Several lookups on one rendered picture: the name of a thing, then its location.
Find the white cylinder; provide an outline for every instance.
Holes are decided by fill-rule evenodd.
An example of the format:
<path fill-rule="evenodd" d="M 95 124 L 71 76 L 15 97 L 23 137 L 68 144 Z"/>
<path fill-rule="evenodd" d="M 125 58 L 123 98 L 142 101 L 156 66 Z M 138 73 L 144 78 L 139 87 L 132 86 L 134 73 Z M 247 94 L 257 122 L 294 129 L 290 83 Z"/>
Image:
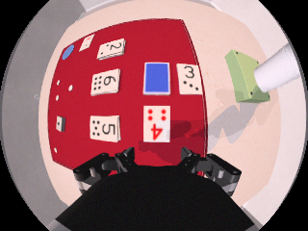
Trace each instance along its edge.
<path fill-rule="evenodd" d="M 262 92 L 268 92 L 300 76 L 295 54 L 288 43 L 254 70 L 256 82 Z"/>

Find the gray wall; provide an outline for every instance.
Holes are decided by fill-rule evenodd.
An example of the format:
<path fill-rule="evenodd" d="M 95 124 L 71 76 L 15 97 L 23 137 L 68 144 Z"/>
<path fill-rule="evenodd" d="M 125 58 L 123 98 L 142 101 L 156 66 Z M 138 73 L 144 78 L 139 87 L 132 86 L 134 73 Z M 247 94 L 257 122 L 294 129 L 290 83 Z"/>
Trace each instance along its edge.
<path fill-rule="evenodd" d="M 67 206 L 52 187 L 42 160 L 38 129 L 39 93 L 58 41 L 84 11 L 78 0 L 48 1 L 19 41 L 15 38 L 17 44 L 2 82 L 0 121 L 6 163 L 19 193 L 45 226 Z M 12 207 L 21 208 L 20 202 L 12 202 Z"/>

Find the red number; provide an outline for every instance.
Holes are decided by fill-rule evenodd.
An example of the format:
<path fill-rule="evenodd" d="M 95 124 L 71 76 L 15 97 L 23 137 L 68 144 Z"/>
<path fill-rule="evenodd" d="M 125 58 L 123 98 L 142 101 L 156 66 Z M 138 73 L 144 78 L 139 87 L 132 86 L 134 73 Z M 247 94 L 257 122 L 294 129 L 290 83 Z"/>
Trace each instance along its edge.
<path fill-rule="evenodd" d="M 155 141 L 163 132 L 163 128 L 156 128 L 156 124 L 154 123 L 151 131 L 153 131 L 153 140 Z"/>

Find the red table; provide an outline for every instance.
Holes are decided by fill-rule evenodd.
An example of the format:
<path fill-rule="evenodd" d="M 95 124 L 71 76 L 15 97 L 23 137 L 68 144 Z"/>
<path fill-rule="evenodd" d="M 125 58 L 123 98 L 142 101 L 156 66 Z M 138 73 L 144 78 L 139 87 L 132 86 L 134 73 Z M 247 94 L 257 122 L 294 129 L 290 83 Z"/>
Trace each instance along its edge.
<path fill-rule="evenodd" d="M 124 55 L 97 60 L 99 46 L 117 39 L 126 40 Z M 182 20 L 148 19 L 105 28 L 94 33 L 90 48 L 79 52 L 83 40 L 73 43 L 74 50 L 67 59 L 61 55 L 51 84 L 48 135 L 56 163 L 74 169 L 100 153 L 114 156 L 131 146 L 135 147 L 138 165 L 177 165 L 183 146 L 205 157 L 207 114 L 203 83 L 203 95 L 179 93 L 176 64 L 198 64 Z M 169 63 L 170 95 L 142 94 L 144 63 L 151 62 Z M 116 68 L 120 69 L 118 93 L 91 96 L 92 76 Z M 143 142 L 143 106 L 147 105 L 170 106 L 170 142 Z M 90 116 L 102 115 L 120 117 L 121 141 L 90 139 Z M 65 117 L 64 132 L 56 130 L 57 116 Z"/>

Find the green box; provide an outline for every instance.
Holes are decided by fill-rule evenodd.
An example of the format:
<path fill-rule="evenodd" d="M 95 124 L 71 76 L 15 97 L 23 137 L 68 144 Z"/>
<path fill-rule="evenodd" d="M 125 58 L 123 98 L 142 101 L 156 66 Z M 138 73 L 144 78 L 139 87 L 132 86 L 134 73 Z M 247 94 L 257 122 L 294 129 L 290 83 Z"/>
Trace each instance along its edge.
<path fill-rule="evenodd" d="M 268 92 L 262 92 L 254 77 L 259 62 L 236 50 L 225 57 L 232 78 L 237 102 L 260 103 L 270 101 Z"/>

